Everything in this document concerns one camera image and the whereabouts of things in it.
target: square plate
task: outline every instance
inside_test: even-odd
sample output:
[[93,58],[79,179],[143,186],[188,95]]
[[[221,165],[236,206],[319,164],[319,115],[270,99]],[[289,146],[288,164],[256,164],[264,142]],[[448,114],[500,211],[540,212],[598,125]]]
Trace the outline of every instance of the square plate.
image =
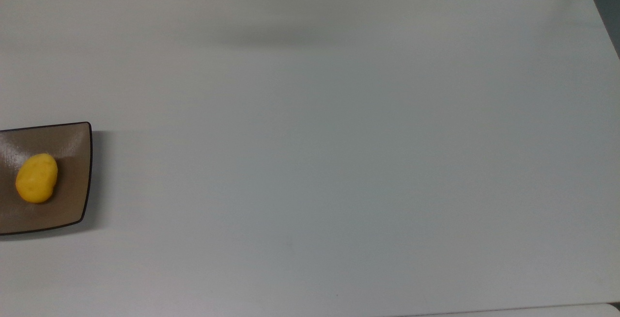
[[[42,204],[22,200],[15,178],[35,154],[58,164],[54,193]],[[0,236],[60,228],[84,218],[93,165],[91,123],[79,122],[0,131]]]

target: brown plate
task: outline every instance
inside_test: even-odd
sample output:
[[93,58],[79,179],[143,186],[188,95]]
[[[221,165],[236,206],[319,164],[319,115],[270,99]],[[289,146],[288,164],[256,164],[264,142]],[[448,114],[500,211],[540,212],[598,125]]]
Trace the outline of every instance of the brown plate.
[[[17,172],[35,154],[48,153],[58,164],[54,193],[42,204],[22,200]],[[84,218],[93,164],[91,123],[0,131],[0,236],[60,228]]]

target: table surface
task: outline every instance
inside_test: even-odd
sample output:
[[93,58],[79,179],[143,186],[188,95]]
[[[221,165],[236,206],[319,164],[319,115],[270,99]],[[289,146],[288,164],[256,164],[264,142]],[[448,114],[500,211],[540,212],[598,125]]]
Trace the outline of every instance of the table surface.
[[95,130],[84,221],[0,238],[3,316],[620,300],[620,62],[592,0],[0,15],[0,128]]

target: potato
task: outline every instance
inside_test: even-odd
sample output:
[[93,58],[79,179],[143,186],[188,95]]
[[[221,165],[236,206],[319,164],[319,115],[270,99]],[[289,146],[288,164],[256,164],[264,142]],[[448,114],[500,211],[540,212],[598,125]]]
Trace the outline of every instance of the potato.
[[17,172],[15,188],[26,202],[39,204],[51,197],[58,178],[58,165],[49,154],[29,158]]

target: plate rim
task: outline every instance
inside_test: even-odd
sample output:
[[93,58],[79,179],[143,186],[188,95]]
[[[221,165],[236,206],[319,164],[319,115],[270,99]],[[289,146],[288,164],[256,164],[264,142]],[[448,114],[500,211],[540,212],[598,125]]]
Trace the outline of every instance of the plate rim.
[[88,134],[89,134],[89,140],[90,140],[89,145],[90,145],[91,155],[90,155],[90,158],[89,158],[89,166],[88,166],[88,185],[86,186],[86,199],[84,200],[84,208],[82,209],[82,215],[80,216],[79,220],[77,220],[75,222],[68,222],[67,224],[62,224],[62,225],[58,225],[58,226],[52,226],[52,227],[49,227],[49,228],[0,233],[0,236],[20,235],[22,233],[33,233],[33,232],[47,231],[47,230],[51,230],[51,229],[64,228],[64,227],[67,227],[67,226],[75,225],[78,222],[82,222],[82,220],[84,220],[84,215],[86,215],[86,206],[88,205],[88,197],[89,197],[89,195],[91,193],[91,176],[93,175],[93,126],[91,125],[91,123],[89,121],[81,121],[81,122],[72,122],[72,123],[60,123],[60,124],[57,124],[57,125],[44,125],[44,126],[36,126],[36,127],[21,127],[21,128],[13,128],[13,129],[3,129],[3,130],[0,130],[0,133],[6,133],[6,132],[9,132],[9,131],[22,131],[22,130],[27,130],[27,129],[38,129],[38,128],[47,128],[47,127],[62,127],[62,126],[83,125],[84,123],[86,123],[88,125]]

